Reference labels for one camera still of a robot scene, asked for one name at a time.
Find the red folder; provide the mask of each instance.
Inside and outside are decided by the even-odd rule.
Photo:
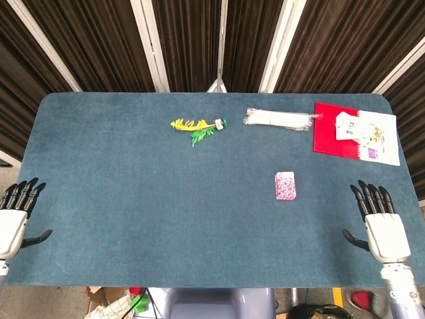
[[[315,114],[323,115],[314,120],[313,151],[359,160],[358,143],[353,140],[336,139],[335,123],[337,115],[341,112],[358,116],[358,110],[354,108],[316,102]]]

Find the green object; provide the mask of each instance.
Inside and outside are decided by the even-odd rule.
[[[195,146],[195,144],[197,142],[202,141],[205,137],[214,135],[214,129],[215,128],[212,127],[212,128],[205,128],[204,130],[199,130],[199,131],[193,132],[191,134],[191,137],[192,137],[192,147]]]
[[[133,298],[133,300],[130,302],[130,307],[137,304],[133,311],[135,314],[138,314],[139,312],[146,311],[146,305],[149,303],[149,297],[145,294],[143,297],[138,295]]]

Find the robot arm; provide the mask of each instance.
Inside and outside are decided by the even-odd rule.
[[[394,319],[425,319],[425,313],[410,267],[404,261],[410,256],[406,231],[400,215],[396,214],[388,191],[382,186],[359,181],[360,190],[351,185],[365,222],[369,242],[355,238],[346,229],[344,237],[354,246],[370,251],[380,263],[387,298]]]
[[[6,261],[13,258],[19,249],[39,244],[52,233],[49,229],[41,236],[23,238],[37,198],[46,186],[42,183],[33,189],[38,180],[34,178],[28,183],[13,184],[0,199],[0,291],[9,272]]]

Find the cable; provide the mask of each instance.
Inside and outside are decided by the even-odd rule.
[[[308,288],[307,288],[307,290],[305,292],[305,302],[304,302],[304,304],[307,304],[307,297],[308,297]]]
[[[146,288],[145,291],[147,292],[147,296],[149,297],[149,299],[152,302],[152,308],[153,308],[153,313],[155,314],[155,319],[158,319],[158,317],[157,317],[157,311],[155,310],[155,308],[158,308],[158,307],[155,304],[155,301],[153,301],[153,298],[152,298],[152,295],[151,295],[151,292],[149,291],[149,289]]]
[[[145,296],[146,290],[143,292],[143,294],[141,295],[139,301],[137,301],[133,306],[131,306],[131,308],[129,310],[127,310],[127,312],[121,317],[121,319],[124,319],[140,302],[140,300]]]

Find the black bag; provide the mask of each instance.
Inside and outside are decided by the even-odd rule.
[[[316,312],[319,314],[331,314],[340,319],[354,319],[346,309],[335,304],[300,304],[293,307],[286,318],[310,319]]]

